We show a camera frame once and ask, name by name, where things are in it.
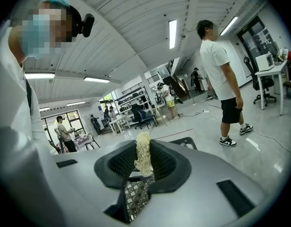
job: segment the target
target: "sneaker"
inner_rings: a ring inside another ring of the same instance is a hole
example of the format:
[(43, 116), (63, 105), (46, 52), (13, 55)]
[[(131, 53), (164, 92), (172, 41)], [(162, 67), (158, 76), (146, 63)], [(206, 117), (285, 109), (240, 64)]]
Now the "sneaker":
[(253, 130), (253, 126), (246, 123), (246, 127), (244, 129), (240, 129), (240, 135), (245, 134), (246, 132), (250, 132)]
[(220, 138), (219, 143), (228, 147), (234, 147), (237, 145), (237, 142), (233, 141), (229, 136), (227, 136), (225, 140)]

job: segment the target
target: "metal mesh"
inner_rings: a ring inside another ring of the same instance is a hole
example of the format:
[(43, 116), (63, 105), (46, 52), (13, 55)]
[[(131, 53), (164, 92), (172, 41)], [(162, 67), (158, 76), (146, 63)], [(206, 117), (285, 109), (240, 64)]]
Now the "metal mesh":
[(147, 191), (149, 185), (153, 182), (153, 176), (140, 182), (127, 182), (125, 187), (125, 195), (130, 221), (133, 221), (138, 216), (149, 201)]

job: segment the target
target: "office chair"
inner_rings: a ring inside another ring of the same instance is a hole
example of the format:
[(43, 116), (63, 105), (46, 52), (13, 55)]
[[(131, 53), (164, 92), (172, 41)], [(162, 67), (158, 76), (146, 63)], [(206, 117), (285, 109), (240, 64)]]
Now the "office chair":
[(153, 114), (147, 116), (145, 111), (143, 111), (141, 109), (138, 110), (138, 113), (139, 113), (140, 117), (142, 118), (142, 120), (144, 122), (149, 122), (150, 123), (151, 121), (153, 121), (155, 126), (157, 127), (156, 122), (155, 122), (155, 116)]
[(135, 129), (136, 129), (138, 126), (140, 126), (140, 129), (142, 129), (142, 128), (141, 128), (141, 125), (142, 125), (143, 123), (146, 124), (147, 128), (149, 128), (148, 123), (145, 122), (145, 121), (141, 118), (141, 116), (140, 116), (140, 114), (139, 114), (139, 112), (138, 112), (140, 109), (141, 109), (141, 108), (140, 108), (139, 105), (137, 105), (137, 104), (132, 105), (132, 113), (133, 113), (133, 115), (134, 115), (134, 120), (133, 120), (133, 122), (137, 122), (137, 123), (138, 123), (138, 125), (135, 127)]
[[(254, 68), (251, 66), (251, 64), (249, 63), (249, 58), (247, 56), (244, 57), (244, 63), (246, 64), (246, 66), (248, 67), (251, 77), (253, 79), (253, 88), (254, 90), (258, 91), (260, 90), (260, 86), (259, 86), (259, 82), (258, 82), (258, 77), (255, 75), (256, 71), (254, 70)], [(267, 91), (269, 91), (269, 87), (272, 87), (274, 85), (274, 81), (271, 78), (266, 78), (266, 77), (261, 77), (261, 82), (262, 82), (262, 88), (263, 88), (263, 98), (265, 101), (265, 107), (267, 107), (267, 99), (271, 98), (273, 99), (275, 102), (277, 101), (277, 98), (274, 96), (271, 96), (269, 93), (265, 92), (265, 89)], [(261, 99), (261, 95), (257, 95), (256, 99), (254, 100), (254, 104), (256, 103), (257, 100)]]

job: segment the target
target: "yellow shorts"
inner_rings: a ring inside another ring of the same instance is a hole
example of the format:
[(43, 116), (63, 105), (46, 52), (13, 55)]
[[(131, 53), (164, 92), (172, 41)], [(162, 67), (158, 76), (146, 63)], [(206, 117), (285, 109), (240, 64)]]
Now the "yellow shorts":
[(168, 102), (166, 102), (166, 104), (167, 104), (168, 108), (175, 107), (175, 102), (174, 102), (174, 100), (172, 100), (172, 101), (168, 101)]

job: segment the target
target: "door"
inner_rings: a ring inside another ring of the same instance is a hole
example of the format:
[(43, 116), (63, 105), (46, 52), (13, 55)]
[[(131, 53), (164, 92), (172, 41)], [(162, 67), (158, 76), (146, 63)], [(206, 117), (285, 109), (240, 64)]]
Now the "door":
[(255, 71), (258, 71), (256, 57), (269, 52), (276, 54), (279, 50), (258, 16), (243, 27), (242, 31), (238, 33), (238, 37), (246, 49), (251, 63), (256, 66)]

